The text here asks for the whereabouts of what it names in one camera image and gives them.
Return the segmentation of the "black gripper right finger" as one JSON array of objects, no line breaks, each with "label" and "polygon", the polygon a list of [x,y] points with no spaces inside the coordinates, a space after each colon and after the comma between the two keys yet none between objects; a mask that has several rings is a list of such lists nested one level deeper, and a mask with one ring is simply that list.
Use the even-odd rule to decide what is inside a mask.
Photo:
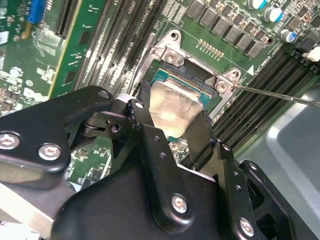
[{"label": "black gripper right finger", "polygon": [[218,228],[224,240],[306,240],[308,226],[250,160],[238,163],[215,136],[202,110],[186,130],[189,156],[200,173],[218,184]]}]

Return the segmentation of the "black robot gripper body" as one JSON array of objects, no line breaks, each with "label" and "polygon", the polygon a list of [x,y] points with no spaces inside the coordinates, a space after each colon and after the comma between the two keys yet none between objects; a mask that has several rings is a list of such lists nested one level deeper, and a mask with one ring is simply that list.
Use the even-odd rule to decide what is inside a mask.
[{"label": "black robot gripper body", "polygon": [[73,195],[59,210],[53,240],[237,240],[218,206],[218,184],[179,167],[195,208],[194,223],[169,234],[154,220],[141,167],[130,164]]}]

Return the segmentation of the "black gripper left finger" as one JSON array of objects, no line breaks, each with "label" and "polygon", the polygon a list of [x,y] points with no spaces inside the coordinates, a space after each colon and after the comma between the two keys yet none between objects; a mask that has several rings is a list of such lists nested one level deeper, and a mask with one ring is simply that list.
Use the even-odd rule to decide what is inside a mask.
[{"label": "black gripper left finger", "polygon": [[51,235],[62,206],[76,193],[64,179],[71,153],[101,136],[119,149],[116,174],[141,167],[153,218],[176,235],[195,211],[164,132],[156,128],[150,95],[122,102],[89,86],[0,119],[0,212]]}]

